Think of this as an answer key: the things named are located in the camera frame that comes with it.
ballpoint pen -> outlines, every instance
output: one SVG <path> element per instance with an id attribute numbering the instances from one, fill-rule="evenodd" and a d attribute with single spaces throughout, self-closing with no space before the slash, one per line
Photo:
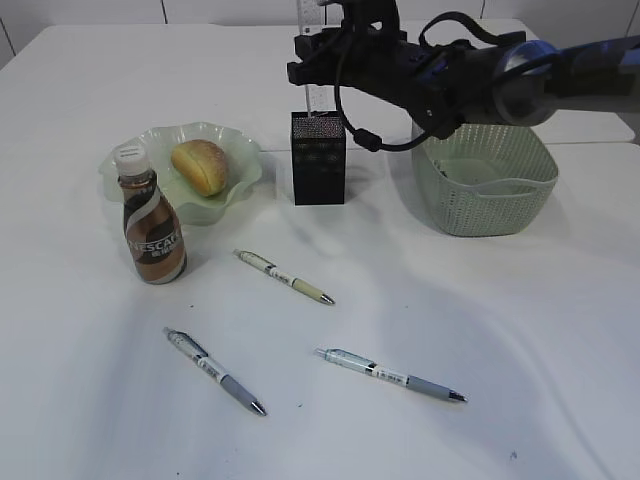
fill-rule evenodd
<path id="1" fill-rule="evenodd" d="M 344 350 L 339 350 L 337 348 L 330 350 L 316 348 L 314 353 L 324 358 L 327 362 L 335 363 L 341 367 L 346 367 L 371 377 L 386 380 L 387 382 L 406 387 L 414 392 L 423 393 L 440 400 L 449 400 L 453 402 L 467 401 L 466 397 L 460 395 L 454 390 L 451 390 L 450 388 L 427 382 L 426 380 L 414 377 L 413 375 L 403 375 L 401 373 L 394 372 L 393 370 L 389 370 L 388 368 L 378 365 L 374 361 L 354 355 L 353 353 L 345 352 Z"/>
<path id="2" fill-rule="evenodd" d="M 300 278 L 293 277 L 288 273 L 279 270 L 273 263 L 265 258 L 262 258 L 260 255 L 256 255 L 253 252 L 245 252 L 241 250 L 234 250 L 233 254 L 244 263 L 248 263 L 252 267 L 261 270 L 270 277 L 281 281 L 285 285 L 290 286 L 294 290 L 297 290 L 298 292 L 306 295 L 309 298 L 313 298 L 317 302 L 320 302 L 324 305 L 336 304 L 336 302 L 334 302 L 333 299 L 322 290 L 317 289 L 313 285 L 310 285 Z"/>
<path id="3" fill-rule="evenodd" d="M 163 328 L 163 333 L 178 350 L 193 360 L 199 368 L 204 370 L 206 374 L 217 381 L 229 395 L 238 400 L 248 410 L 256 415 L 264 417 L 267 411 L 260 404 L 258 399 L 251 395 L 242 385 L 240 385 L 225 369 L 217 363 L 209 354 L 198 345 L 189 335 L 183 332 L 177 332 L 170 328 Z"/>

bread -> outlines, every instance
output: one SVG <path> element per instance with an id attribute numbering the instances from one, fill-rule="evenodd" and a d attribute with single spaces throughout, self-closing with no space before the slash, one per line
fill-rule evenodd
<path id="1" fill-rule="evenodd" d="M 213 142 L 180 143 L 171 152 L 171 163 L 205 197 L 220 193 L 227 184 L 227 160 L 224 151 Z"/>

bottle cap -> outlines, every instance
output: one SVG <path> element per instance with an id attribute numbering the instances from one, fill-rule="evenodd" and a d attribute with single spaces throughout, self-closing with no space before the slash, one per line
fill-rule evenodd
<path id="1" fill-rule="evenodd" d="M 123 145 L 113 155 L 118 173 L 123 177 L 142 175 L 151 168 L 149 157 L 142 145 Z"/>

black container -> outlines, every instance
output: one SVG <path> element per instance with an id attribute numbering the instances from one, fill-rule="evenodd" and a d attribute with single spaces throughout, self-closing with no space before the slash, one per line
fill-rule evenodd
<path id="1" fill-rule="evenodd" d="M 296 205 L 344 204 L 347 137 L 338 112 L 291 113 Z"/>

nescafe bottle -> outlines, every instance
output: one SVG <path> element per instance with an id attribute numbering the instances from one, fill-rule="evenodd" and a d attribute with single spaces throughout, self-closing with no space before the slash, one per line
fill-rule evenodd
<path id="1" fill-rule="evenodd" d="M 142 146 L 116 150 L 118 183 L 124 193 L 124 236 L 138 273 L 159 285 L 175 280 L 187 266 L 180 222 L 158 188 Z"/>

